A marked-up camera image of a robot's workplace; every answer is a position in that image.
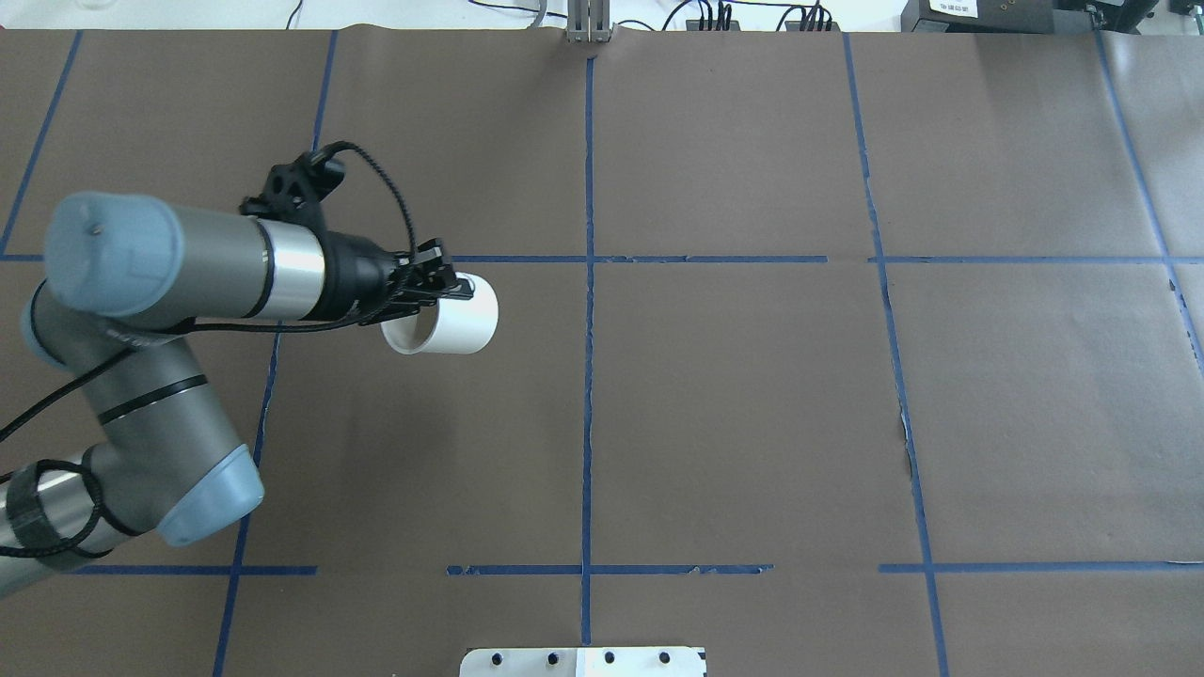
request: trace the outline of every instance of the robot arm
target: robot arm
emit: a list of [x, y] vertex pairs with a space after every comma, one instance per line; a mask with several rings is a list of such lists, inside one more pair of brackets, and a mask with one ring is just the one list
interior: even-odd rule
[[[47, 279], [22, 329], [39, 355], [77, 376], [104, 367], [83, 390], [108, 442], [0, 483], [0, 596], [152, 529], [172, 546], [191, 543], [262, 500], [247, 445], [184, 334], [417, 326], [423, 307], [496, 305], [488, 284], [456, 275], [438, 240], [415, 247], [411, 235], [408, 252], [388, 252], [326, 230], [319, 202], [343, 177], [331, 148], [349, 146], [277, 165], [242, 216], [100, 193], [59, 205]], [[205, 325], [199, 316], [325, 324]], [[459, 352], [483, 347], [486, 329]]]

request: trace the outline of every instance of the white cup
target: white cup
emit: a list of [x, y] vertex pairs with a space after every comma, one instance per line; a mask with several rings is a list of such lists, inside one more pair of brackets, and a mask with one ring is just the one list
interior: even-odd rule
[[380, 323], [389, 346], [403, 355], [467, 355], [485, 347], [497, 329], [497, 295], [483, 277], [458, 272], [472, 285], [472, 299], [439, 299], [418, 314]]

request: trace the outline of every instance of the white background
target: white background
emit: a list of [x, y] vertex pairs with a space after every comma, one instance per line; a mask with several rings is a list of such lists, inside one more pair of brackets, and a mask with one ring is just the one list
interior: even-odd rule
[[[296, 0], [116, 0], [104, 10], [79, 6], [88, 0], [0, 0], [0, 25], [6, 28], [111, 28], [111, 29], [271, 29], [284, 28]], [[537, 6], [537, 0], [489, 0], [497, 5]], [[844, 30], [898, 30], [905, 0], [825, 0]], [[641, 19], [661, 28], [677, 0], [612, 0], [612, 20]], [[565, 0], [549, 0], [549, 8], [563, 13]], [[780, 7], [737, 5], [732, 17], [743, 30], [773, 30]], [[681, 29], [697, 11], [683, 8], [673, 19]], [[496, 11], [466, 0], [305, 0], [301, 29], [332, 29], [368, 23], [389, 28], [525, 28], [532, 14]], [[545, 25], [563, 25], [549, 18]], [[1145, 34], [1196, 35], [1191, 19], [1170, 14], [1162, 0], [1153, 19], [1140, 27]]]

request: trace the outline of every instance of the white bracket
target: white bracket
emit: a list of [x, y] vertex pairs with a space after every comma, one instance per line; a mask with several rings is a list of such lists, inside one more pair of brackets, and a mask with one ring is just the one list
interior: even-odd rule
[[568, 0], [569, 42], [610, 42], [610, 0]]
[[692, 647], [473, 649], [460, 677], [707, 677], [707, 652]]

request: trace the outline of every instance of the light blue joint cap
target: light blue joint cap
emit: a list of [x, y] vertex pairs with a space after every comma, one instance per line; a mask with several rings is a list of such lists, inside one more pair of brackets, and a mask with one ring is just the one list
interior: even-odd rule
[[67, 365], [54, 359], [47, 349], [42, 346], [42, 342], [37, 340], [37, 334], [34, 334], [34, 299], [37, 295], [33, 295], [25, 301], [25, 308], [20, 311], [20, 336], [25, 340], [25, 346], [42, 359], [46, 364], [55, 366], [58, 369], [67, 369]]
[[46, 234], [46, 277], [69, 308], [128, 317], [155, 305], [184, 263], [184, 232], [149, 195], [76, 193]]
[[169, 546], [178, 548], [238, 522], [262, 500], [259, 469], [247, 445], [242, 445], [193, 485], [155, 530]]

